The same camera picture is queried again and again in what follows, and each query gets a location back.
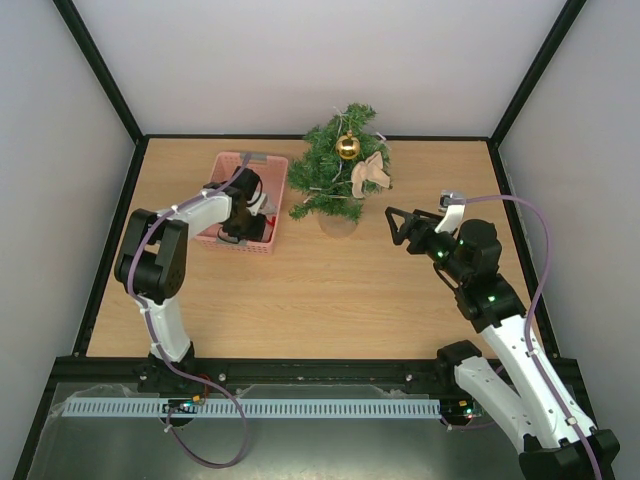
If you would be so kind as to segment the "pink perforated plastic basket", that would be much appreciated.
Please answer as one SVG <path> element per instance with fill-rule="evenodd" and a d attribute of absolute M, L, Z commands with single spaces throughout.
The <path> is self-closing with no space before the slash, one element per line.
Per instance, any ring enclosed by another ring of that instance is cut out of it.
<path fill-rule="evenodd" d="M 255 254 L 270 254 L 274 249 L 289 161 L 283 156 L 276 155 L 221 152 L 214 162 L 210 185 L 217 186 L 229 180 L 241 168 L 245 159 L 249 160 L 246 168 L 243 169 L 239 178 L 231 184 L 232 191 L 241 194 L 240 205 L 233 207 L 232 213 L 234 215 L 248 211 L 247 204 L 255 198 L 255 194 L 268 194 L 272 202 L 277 205 L 277 213 L 275 214 L 277 222 L 273 235 L 269 236 L 268 233 L 264 232 L 262 242 L 241 241 L 239 244 L 231 244 L 222 240 L 223 222 L 211 225 L 196 235 L 195 239 L 202 246 L 210 249 L 218 248 Z"/>

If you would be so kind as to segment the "round wooden tree base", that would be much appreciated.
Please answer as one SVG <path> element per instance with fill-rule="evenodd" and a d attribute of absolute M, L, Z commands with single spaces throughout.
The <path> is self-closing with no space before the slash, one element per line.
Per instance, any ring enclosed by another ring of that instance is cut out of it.
<path fill-rule="evenodd" d="M 346 238 L 354 233 L 358 224 L 343 216 L 318 215 L 318 223 L 324 234 L 331 238 Z"/>

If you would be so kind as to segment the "small green christmas tree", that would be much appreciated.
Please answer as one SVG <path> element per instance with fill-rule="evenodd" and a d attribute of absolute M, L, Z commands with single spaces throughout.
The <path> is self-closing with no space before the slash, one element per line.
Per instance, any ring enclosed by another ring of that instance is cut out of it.
<path fill-rule="evenodd" d="M 351 103 L 307 132 L 308 149 L 288 168 L 288 185 L 301 194 L 292 219 L 317 214 L 357 224 L 365 199 L 392 187 L 390 149 L 370 129 L 376 116 L 372 106 Z"/>

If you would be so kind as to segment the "gold bauble ornament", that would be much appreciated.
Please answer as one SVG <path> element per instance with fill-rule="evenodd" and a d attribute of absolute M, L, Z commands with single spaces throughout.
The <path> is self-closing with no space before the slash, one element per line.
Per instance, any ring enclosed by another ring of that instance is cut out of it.
<path fill-rule="evenodd" d="M 355 136 L 352 130 L 348 130 L 336 141 L 335 151 L 342 160 L 353 160 L 357 158 L 361 152 L 360 140 Z"/>

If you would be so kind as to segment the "clear led string lights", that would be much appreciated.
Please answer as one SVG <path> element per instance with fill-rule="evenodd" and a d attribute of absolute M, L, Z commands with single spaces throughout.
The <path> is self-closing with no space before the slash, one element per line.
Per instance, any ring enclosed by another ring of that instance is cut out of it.
<path fill-rule="evenodd" d="M 363 200 L 392 188 L 390 150 L 381 134 L 369 131 L 376 111 L 351 103 L 326 125 L 308 132 L 302 188 L 331 198 Z"/>

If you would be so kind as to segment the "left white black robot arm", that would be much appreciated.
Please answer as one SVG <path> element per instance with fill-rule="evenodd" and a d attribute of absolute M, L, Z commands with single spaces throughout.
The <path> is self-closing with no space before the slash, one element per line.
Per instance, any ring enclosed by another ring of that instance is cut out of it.
<path fill-rule="evenodd" d="M 130 215 L 114 276 L 145 318 L 153 356 L 179 363 L 192 350 L 177 300 L 189 241 L 212 226 L 232 245 L 261 240 L 267 199 L 259 175 L 238 167 L 230 180 L 209 183 L 179 205 L 161 211 L 137 209 Z"/>

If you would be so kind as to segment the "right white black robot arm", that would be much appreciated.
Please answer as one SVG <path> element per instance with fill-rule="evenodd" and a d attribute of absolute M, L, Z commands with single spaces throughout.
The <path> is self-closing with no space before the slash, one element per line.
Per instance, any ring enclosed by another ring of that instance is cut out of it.
<path fill-rule="evenodd" d="M 603 478 L 619 442 L 582 410 L 547 358 L 518 294 L 499 272 L 495 225 L 465 219 L 461 204 L 438 215 L 389 207 L 385 217 L 394 244 L 432 260 L 460 313 L 508 375 L 501 379 L 472 342 L 459 341 L 437 352 L 438 384 L 480 403 L 513 444 L 525 478 Z"/>

